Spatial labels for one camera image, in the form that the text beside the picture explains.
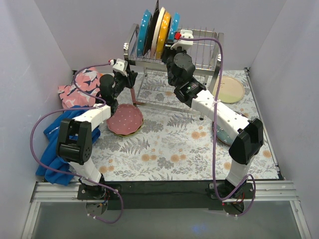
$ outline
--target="glass panel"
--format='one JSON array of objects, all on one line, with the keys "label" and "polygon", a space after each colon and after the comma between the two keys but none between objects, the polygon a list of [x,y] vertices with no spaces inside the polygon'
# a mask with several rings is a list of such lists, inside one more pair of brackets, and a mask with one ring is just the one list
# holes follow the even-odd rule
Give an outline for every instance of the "glass panel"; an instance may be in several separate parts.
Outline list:
[{"label": "glass panel", "polygon": [[[118,211],[102,217],[113,219]],[[34,229],[35,239],[299,239],[289,202],[255,202],[251,211],[238,218],[206,209],[125,210],[114,225],[86,215],[85,203],[41,203]]]}]

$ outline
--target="blue cloth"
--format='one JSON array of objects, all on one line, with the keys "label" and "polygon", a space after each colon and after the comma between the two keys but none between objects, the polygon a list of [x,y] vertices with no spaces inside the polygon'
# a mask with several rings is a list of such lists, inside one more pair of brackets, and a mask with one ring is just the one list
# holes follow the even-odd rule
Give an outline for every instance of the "blue cloth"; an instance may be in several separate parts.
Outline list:
[{"label": "blue cloth", "polygon": [[[86,112],[86,110],[66,111],[63,114],[61,114],[48,128],[44,130],[43,133],[49,140],[49,145],[41,157],[42,163],[54,169],[70,172],[69,171],[70,165],[67,162],[65,162],[62,158],[58,157],[55,152],[56,143],[59,136],[60,123],[65,118],[72,119],[76,116],[80,116],[84,112]],[[95,128],[92,131],[92,143],[94,143],[100,135],[101,135],[101,132],[98,129],[98,127]],[[72,175],[67,175],[64,173],[56,173],[42,166],[38,167],[35,174],[38,176],[44,176],[44,178],[50,183],[62,184],[65,186],[68,185],[71,179],[73,178]]]}]

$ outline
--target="pink floral cloth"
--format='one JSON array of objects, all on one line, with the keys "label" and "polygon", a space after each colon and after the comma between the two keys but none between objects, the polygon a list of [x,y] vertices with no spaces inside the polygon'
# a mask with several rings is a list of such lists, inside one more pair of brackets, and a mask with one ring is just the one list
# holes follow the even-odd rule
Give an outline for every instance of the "pink floral cloth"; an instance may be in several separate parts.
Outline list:
[{"label": "pink floral cloth", "polygon": [[[80,72],[75,78],[75,81],[81,90],[95,96],[100,91],[101,76],[102,74],[92,67]],[[95,104],[95,98],[80,92],[74,84],[59,86],[58,94],[62,100],[63,108],[71,108],[73,106],[91,107]]]}]

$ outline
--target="white wall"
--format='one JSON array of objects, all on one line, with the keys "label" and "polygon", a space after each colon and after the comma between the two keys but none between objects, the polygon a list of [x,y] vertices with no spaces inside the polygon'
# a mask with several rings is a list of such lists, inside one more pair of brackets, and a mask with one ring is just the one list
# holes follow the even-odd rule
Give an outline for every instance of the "white wall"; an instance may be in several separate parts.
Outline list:
[{"label": "white wall", "polygon": [[[184,26],[225,33],[225,69],[251,66],[286,0],[160,0]],[[132,23],[155,0],[35,0],[72,69],[123,57]]]},{"label": "white wall", "polygon": [[[61,107],[57,86],[70,82],[71,71],[34,0],[0,0],[0,16],[0,238],[17,239],[37,168],[30,131],[40,115]],[[36,133],[38,155],[47,124]]]},{"label": "white wall", "polygon": [[251,79],[279,167],[292,179],[319,238],[319,1],[287,0]]}]

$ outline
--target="red clip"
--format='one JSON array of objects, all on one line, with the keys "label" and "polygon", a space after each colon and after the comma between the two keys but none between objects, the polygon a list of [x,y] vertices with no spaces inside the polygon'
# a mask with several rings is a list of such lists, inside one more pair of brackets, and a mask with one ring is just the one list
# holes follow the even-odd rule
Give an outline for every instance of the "red clip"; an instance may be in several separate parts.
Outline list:
[{"label": "red clip", "polygon": [[181,37],[181,34],[179,32],[175,33],[175,39],[179,40]]}]

